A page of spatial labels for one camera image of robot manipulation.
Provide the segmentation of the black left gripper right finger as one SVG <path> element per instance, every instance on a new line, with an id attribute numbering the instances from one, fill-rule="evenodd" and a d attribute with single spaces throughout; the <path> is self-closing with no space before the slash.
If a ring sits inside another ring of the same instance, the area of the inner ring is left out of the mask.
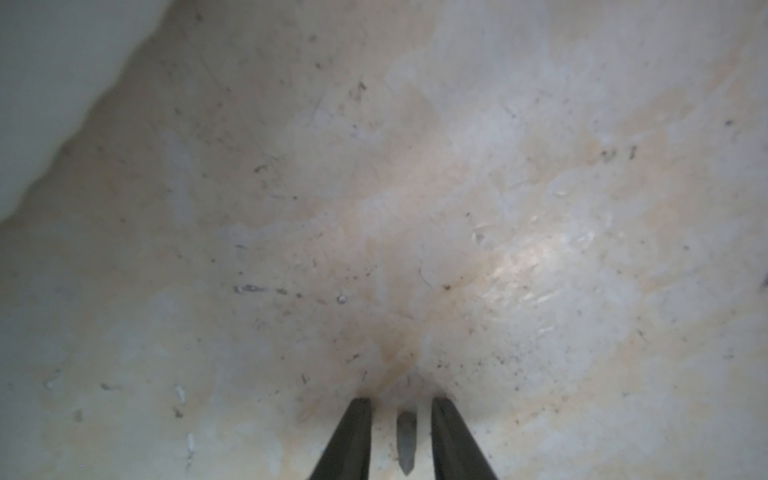
<path id="1" fill-rule="evenodd" d="M 431 442 L 437 480 L 497 480 L 455 404 L 436 397 L 431 404 Z"/>

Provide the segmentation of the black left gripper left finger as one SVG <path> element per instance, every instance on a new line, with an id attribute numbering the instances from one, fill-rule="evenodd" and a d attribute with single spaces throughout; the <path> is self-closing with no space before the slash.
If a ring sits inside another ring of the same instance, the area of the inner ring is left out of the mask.
<path id="1" fill-rule="evenodd" d="M 318 460 L 310 480 L 368 480 L 371 456 L 372 403 L 355 398 Z"/>

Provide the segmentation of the grey screwdriver bit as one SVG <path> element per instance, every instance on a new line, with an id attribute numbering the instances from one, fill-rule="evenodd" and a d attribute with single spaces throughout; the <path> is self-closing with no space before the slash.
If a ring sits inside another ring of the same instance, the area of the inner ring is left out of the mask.
<path id="1" fill-rule="evenodd" d="M 405 476 L 408 476 L 415 466 L 417 449 L 418 419 L 414 411 L 403 410 L 396 419 L 396 443 L 398 464 Z"/>

